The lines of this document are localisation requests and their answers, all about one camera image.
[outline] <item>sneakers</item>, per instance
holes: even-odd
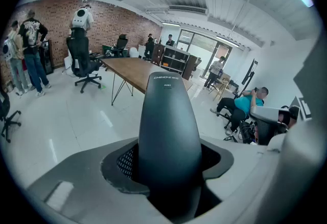
[[[211,108],[210,111],[212,113],[215,113],[216,115],[220,115],[220,113],[216,109]]]
[[[44,96],[45,95],[45,92],[44,91],[41,91],[41,92],[37,92],[36,94],[35,94],[35,96],[38,98],[38,97],[42,97],[42,96]]]
[[[231,135],[233,133],[233,131],[230,130],[230,128],[228,128],[226,131],[225,131],[225,134],[227,136]]]

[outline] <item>backpack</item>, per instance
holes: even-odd
[[[9,61],[16,54],[15,43],[9,38],[4,42],[3,53],[5,61]]]
[[[88,21],[87,9],[81,8],[75,12],[72,24],[73,27],[81,27],[81,28],[84,27],[86,24],[86,29],[87,29],[87,21]]]

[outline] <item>red brick wall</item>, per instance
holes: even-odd
[[[66,38],[69,35],[69,24],[74,12],[86,4],[91,5],[90,12],[94,19],[93,28],[87,34],[89,50],[93,52],[101,52],[103,44],[111,46],[116,43],[120,34],[127,34],[127,48],[138,48],[139,44],[144,44],[149,33],[152,33],[158,40],[160,38],[161,27],[147,18],[124,8],[90,0],[87,3],[81,0],[42,0],[24,4],[18,7],[11,16],[4,36],[8,35],[10,25],[14,20],[23,22],[26,19],[26,13],[33,9],[35,18],[48,29],[46,38],[52,41],[54,65],[61,66],[64,58],[68,56]],[[2,82],[5,83],[11,79],[10,70],[3,60],[0,65]]]

